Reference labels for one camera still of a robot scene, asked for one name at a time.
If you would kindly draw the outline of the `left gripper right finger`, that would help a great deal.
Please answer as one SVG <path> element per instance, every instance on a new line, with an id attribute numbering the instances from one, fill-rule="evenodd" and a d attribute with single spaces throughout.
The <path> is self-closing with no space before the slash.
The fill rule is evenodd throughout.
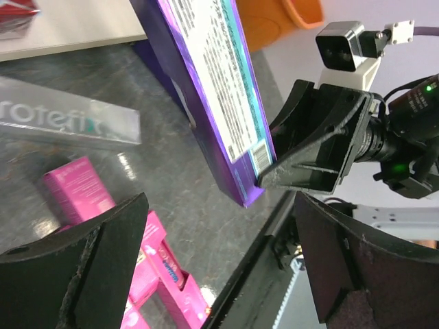
<path id="1" fill-rule="evenodd" d="M 437 328 L 438 250 L 304 193 L 294 216 L 318 320 L 328 328 Z"/>

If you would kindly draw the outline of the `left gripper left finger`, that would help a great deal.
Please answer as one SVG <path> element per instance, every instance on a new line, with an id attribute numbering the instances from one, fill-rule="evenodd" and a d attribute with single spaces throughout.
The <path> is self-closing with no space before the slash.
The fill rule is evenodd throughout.
<path id="1" fill-rule="evenodd" d="M 1 255 L 2 328 L 119 328 L 149 204 L 140 193 Z"/>

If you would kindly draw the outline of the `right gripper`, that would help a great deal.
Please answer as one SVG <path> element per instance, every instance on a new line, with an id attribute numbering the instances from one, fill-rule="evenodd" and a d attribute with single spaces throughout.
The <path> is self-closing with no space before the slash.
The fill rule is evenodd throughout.
<path id="1" fill-rule="evenodd" d="M 333 191 L 353 163 L 390 161 L 394 133 L 385 110 L 379 94 L 296 80 L 270 124 L 277 161 L 260 174 L 257 185 Z M 324 134 L 312 134 L 322 123 Z"/>

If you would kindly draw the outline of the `red 3D toothpaste box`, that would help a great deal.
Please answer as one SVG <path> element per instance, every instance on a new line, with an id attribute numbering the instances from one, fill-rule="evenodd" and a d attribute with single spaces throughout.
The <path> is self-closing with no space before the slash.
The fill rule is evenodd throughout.
<path id="1" fill-rule="evenodd" d="M 40 8 L 32 0 L 1 1 L 1 39 L 24 38 Z"/>

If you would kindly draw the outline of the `purple toothpaste box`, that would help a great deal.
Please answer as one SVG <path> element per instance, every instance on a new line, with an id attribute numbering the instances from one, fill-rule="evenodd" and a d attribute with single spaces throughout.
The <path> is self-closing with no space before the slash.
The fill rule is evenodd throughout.
<path id="1" fill-rule="evenodd" d="M 219 189 L 249 207 L 275 160 L 234 1 L 133 1 L 142 61 L 186 112 Z"/>

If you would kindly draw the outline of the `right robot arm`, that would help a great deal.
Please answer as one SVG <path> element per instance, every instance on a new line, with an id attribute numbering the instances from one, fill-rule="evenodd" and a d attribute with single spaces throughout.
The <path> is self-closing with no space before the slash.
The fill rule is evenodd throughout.
<path id="1" fill-rule="evenodd" d="M 376 162 L 373 178 L 408 199 L 438 191 L 438 76 L 386 96 L 297 80 L 270 124 L 277 156 L 261 188 L 332 194 L 356 162 Z"/>

